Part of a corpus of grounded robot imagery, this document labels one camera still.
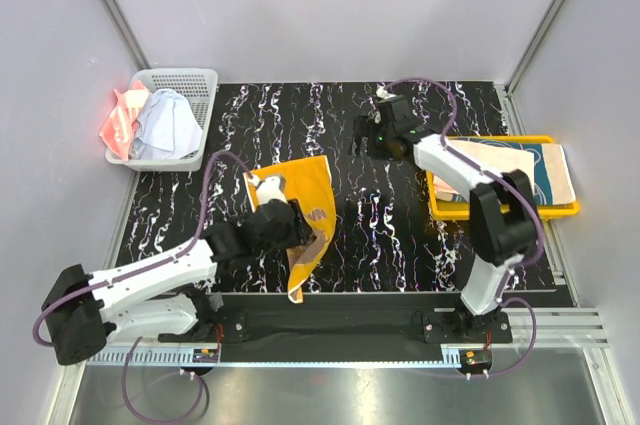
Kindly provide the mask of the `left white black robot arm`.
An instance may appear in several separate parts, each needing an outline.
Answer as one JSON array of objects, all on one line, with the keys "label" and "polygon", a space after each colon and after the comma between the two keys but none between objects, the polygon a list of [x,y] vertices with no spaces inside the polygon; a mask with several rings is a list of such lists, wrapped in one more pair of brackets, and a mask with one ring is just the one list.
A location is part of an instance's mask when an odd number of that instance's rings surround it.
[{"label": "left white black robot arm", "polygon": [[320,236],[320,208],[273,199],[238,223],[217,223],[154,257],[88,273],[65,268],[41,306],[33,335],[58,364],[88,360],[116,339],[138,336],[203,341],[215,331],[212,307],[193,285],[274,250],[306,246]]}]

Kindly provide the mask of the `teal beige Doraemon towel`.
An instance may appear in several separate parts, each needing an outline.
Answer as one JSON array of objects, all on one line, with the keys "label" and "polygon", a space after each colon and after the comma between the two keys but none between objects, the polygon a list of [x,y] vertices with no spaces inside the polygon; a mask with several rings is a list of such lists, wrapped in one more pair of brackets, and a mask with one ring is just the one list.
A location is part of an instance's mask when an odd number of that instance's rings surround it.
[{"label": "teal beige Doraemon towel", "polygon": [[533,191],[538,206],[565,206],[576,200],[564,148],[548,136],[463,137],[462,140],[515,142],[535,155]]}]

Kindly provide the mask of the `peach towel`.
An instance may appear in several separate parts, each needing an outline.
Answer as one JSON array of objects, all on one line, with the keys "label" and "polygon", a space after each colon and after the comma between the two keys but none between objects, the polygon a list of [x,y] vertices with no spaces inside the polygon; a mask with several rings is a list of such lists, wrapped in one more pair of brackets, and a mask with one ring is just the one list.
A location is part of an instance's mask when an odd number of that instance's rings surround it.
[{"label": "peach towel", "polygon": [[[451,140],[450,143],[474,162],[490,168],[495,175],[521,170],[528,177],[531,191],[534,191],[535,155],[521,145],[515,142],[462,139]],[[433,193],[437,200],[466,202],[472,187],[466,186],[465,189],[465,192],[461,192],[441,176],[433,176]]]}]

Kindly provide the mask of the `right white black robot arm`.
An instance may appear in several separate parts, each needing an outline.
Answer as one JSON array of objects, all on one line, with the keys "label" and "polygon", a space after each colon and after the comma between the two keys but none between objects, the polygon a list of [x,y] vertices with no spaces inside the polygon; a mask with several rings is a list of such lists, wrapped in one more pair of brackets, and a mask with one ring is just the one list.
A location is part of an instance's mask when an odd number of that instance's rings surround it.
[{"label": "right white black robot arm", "polygon": [[543,251],[543,231],[528,175],[485,165],[452,140],[421,123],[403,96],[380,99],[376,111],[353,121],[353,154],[407,161],[441,178],[469,205],[475,259],[454,310],[443,325],[476,341],[498,321],[503,294],[515,268]]}]

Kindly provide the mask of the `yellow cloth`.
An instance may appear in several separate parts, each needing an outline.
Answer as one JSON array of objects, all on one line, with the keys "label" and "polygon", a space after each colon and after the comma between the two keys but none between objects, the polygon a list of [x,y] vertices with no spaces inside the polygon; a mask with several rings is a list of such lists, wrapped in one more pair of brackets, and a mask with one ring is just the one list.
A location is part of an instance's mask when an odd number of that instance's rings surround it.
[{"label": "yellow cloth", "polygon": [[286,180],[285,195],[296,199],[315,237],[307,245],[286,250],[289,265],[288,299],[294,304],[304,301],[303,285],[320,264],[334,238],[337,211],[328,157],[305,157],[255,169],[244,174],[250,207],[255,210],[255,188],[261,179],[282,175]]}]

